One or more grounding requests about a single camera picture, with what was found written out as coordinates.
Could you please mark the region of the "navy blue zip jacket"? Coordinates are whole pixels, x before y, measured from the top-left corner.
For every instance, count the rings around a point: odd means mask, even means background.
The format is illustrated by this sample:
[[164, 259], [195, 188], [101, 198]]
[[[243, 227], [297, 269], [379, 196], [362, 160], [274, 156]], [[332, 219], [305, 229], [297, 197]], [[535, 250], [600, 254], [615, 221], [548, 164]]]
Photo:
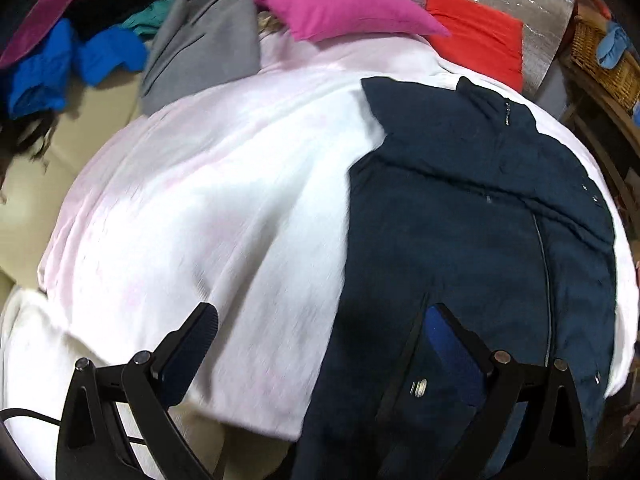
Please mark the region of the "navy blue zip jacket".
[[434, 477], [475, 413], [428, 341], [434, 304], [520, 363], [563, 360], [593, 436], [617, 285], [599, 188], [526, 106], [469, 79], [361, 87], [384, 141], [349, 171], [345, 283], [293, 477]]

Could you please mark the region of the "white pink fleece blanket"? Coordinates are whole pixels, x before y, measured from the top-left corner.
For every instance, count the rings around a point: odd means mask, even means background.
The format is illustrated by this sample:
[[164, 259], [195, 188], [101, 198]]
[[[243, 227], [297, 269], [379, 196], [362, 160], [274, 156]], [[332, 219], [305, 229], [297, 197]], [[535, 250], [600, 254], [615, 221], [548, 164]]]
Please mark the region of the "white pink fleece blanket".
[[288, 442], [292, 475], [345, 283], [349, 171], [384, 141], [361, 84], [386, 77], [453, 89], [461, 78], [533, 114], [580, 161], [612, 214], [613, 361], [604, 406], [626, 382], [638, 328], [634, 262], [589, 151], [517, 91], [403, 36], [297, 47], [264, 42], [256, 75], [136, 119], [70, 187], [38, 268], [1, 319], [3, 478], [56, 479], [58, 432], [76, 362], [126, 364], [154, 351], [202, 302], [217, 335], [168, 414], [213, 478], [224, 426]]

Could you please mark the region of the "wooden shelf unit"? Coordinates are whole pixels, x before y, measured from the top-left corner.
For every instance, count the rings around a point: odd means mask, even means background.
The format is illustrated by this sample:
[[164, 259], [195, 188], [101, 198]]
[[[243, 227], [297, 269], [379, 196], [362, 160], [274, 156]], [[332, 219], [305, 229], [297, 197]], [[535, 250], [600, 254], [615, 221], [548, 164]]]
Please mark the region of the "wooden shelf unit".
[[627, 237], [638, 240], [639, 128], [569, 53], [563, 53], [559, 63], [568, 97], [561, 122], [597, 161]]

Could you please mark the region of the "wicker basket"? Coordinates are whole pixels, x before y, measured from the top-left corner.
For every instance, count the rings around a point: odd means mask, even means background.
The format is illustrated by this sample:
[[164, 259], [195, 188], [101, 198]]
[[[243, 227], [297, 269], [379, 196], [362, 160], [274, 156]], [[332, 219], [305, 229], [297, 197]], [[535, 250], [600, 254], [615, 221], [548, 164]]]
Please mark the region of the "wicker basket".
[[597, 23], [581, 16], [574, 18], [574, 37], [570, 56], [614, 98], [618, 105], [631, 113], [639, 99], [639, 64], [625, 51], [613, 68], [598, 63], [597, 47], [605, 37], [605, 30]]

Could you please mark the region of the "bright blue garment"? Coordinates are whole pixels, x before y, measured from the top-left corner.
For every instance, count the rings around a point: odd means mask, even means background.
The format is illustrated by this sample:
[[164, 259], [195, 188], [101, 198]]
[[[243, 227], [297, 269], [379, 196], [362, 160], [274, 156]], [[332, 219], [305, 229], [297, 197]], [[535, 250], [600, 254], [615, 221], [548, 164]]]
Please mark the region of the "bright blue garment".
[[131, 30], [116, 25], [86, 41], [79, 39], [67, 18], [59, 20], [43, 42], [1, 78], [1, 95], [9, 118], [66, 107], [70, 77], [95, 87], [114, 70], [144, 69], [148, 49]]

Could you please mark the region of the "light blue cloth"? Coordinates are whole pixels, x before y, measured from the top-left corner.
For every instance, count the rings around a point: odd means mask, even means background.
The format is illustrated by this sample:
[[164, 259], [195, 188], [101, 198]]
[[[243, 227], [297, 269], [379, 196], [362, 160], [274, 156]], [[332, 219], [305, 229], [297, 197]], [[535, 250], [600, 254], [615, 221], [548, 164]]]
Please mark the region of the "light blue cloth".
[[631, 47], [632, 42], [623, 27], [617, 22], [609, 21], [606, 34], [596, 49], [597, 62], [601, 67], [612, 70]]

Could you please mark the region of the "red orange pillow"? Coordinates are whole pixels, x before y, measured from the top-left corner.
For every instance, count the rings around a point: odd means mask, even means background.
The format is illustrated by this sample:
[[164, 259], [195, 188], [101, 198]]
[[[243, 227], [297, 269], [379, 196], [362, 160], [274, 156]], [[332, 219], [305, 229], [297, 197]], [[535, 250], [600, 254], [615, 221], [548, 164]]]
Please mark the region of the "red orange pillow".
[[425, 0], [425, 9], [450, 32], [428, 38], [441, 58], [523, 91], [522, 21], [473, 0]]

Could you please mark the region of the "grey garment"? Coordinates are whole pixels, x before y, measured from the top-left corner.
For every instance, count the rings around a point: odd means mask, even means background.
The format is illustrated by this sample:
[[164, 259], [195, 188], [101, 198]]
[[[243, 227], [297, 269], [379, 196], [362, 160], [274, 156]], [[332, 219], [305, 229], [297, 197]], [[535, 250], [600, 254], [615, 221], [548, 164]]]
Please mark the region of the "grey garment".
[[254, 0], [174, 0], [143, 71], [142, 113], [259, 71]]

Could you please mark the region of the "teal garment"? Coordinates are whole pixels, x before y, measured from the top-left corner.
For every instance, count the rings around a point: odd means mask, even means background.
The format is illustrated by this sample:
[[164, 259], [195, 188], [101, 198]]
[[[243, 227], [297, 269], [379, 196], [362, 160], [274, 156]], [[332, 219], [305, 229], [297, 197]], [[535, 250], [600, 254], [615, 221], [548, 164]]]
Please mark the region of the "teal garment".
[[139, 37], [152, 38], [160, 30], [173, 4], [174, 0], [155, 0], [142, 11], [130, 15], [120, 26], [132, 30]]

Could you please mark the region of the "magenta pillow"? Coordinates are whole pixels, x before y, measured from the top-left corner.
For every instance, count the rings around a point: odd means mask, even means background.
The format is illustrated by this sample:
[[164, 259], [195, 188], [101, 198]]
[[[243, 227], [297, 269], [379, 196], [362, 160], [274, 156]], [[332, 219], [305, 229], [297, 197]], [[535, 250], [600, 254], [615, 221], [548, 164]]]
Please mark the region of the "magenta pillow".
[[449, 35], [411, 0], [255, 0], [296, 41], [318, 42], [351, 34]]

